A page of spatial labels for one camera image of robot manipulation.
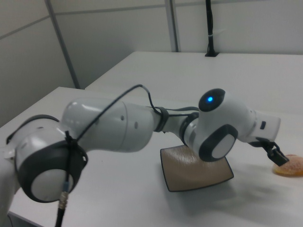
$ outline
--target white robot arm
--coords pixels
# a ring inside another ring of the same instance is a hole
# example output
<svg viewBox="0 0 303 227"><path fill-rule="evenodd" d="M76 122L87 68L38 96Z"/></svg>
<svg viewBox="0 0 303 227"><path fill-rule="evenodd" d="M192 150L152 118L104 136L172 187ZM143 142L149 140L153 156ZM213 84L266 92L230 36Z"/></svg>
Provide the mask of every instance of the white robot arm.
<svg viewBox="0 0 303 227"><path fill-rule="evenodd" d="M263 147L282 165L288 159L278 147L272 149L279 125L279 118L248 108L222 89L205 93L199 108L178 110L155 108L152 102L146 107L76 99L60 121L34 116L7 138L0 153L0 226L19 185L34 201L57 201L62 188L69 192L76 186L90 150L139 151L153 131L163 131L176 134L204 161L225 157L239 139Z"/></svg>

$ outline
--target black cable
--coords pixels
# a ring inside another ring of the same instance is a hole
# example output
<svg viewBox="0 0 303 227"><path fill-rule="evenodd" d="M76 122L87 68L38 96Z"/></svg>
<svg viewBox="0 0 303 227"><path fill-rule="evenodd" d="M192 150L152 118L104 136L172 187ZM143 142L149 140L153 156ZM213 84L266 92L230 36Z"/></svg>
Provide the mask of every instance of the black cable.
<svg viewBox="0 0 303 227"><path fill-rule="evenodd" d="M151 94L149 92L149 90L142 84L138 84L135 85L133 87L131 87L130 89L126 90L124 93L122 93L120 96L118 96L114 101L112 101L101 113L99 113L86 127L85 129L82 131L82 133L77 137L76 141L78 142L83 135L88 131L88 129L90 129L90 127L107 111L109 110L110 107L112 107L116 102L118 102L122 97L124 97L125 95L127 95L129 92L131 92L132 90L141 87L143 88L146 93L148 94L148 99L150 101L151 107L154 110L154 112L158 115L162 115L161 112L159 112L156 107L153 105L152 103L152 98L151 98ZM170 117L177 117L177 116L189 116L190 114L170 114Z"/></svg>
<svg viewBox="0 0 303 227"><path fill-rule="evenodd" d="M173 110L173 111L190 111L190 110L194 110L194 111L199 111L199 108L195 107L195 106L188 106L188 107L183 107L183 108L179 108L179 109L167 109L167 110Z"/></svg>
<svg viewBox="0 0 303 227"><path fill-rule="evenodd" d="M57 221L55 227L61 227L62 221L63 221L63 216L64 216L65 209L60 209L58 208L58 213L57 213Z"/></svg>
<svg viewBox="0 0 303 227"><path fill-rule="evenodd" d="M10 225L11 225L11 227L14 227L14 225L13 225L13 221L11 220L11 217L9 216L9 214L8 214L8 218L9 218L9 221L10 221Z"/></svg>

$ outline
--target black cord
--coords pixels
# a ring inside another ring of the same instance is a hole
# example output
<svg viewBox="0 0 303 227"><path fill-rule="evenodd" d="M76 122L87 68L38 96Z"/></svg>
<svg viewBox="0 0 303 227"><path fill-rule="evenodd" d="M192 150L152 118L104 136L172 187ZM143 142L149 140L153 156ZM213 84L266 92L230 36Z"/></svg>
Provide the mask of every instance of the black cord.
<svg viewBox="0 0 303 227"><path fill-rule="evenodd" d="M65 212L65 209L63 210L63 209L58 208L57 221L56 221L55 227L61 227L62 221L63 221L64 212Z"/></svg>
<svg viewBox="0 0 303 227"><path fill-rule="evenodd" d="M141 87L143 88L146 93L148 94L148 99L150 101L151 107L154 110L154 112L158 115L162 115L161 112L159 112L156 107L153 105L152 103L152 98L151 98L151 94L149 92L149 90L142 84L138 84L135 85L133 87L131 87L130 89L126 90L124 93L122 93L120 96L118 96L114 101L112 101L101 113L99 113L87 126L86 128L82 131L82 133L77 137L76 141L78 142L83 135L88 131L88 129L90 129L90 127L107 111L109 110L110 107L112 107L116 102L118 102L122 97L124 97L125 95L127 95L129 92L131 92L132 90ZM189 116L190 114L170 114L170 117L177 117L177 116Z"/></svg>
<svg viewBox="0 0 303 227"><path fill-rule="evenodd" d="M8 214L8 218L9 218L9 221L10 221L10 225L11 225L11 227L14 227L14 225L13 225L13 221L11 220L11 217L9 216L9 214Z"/></svg>

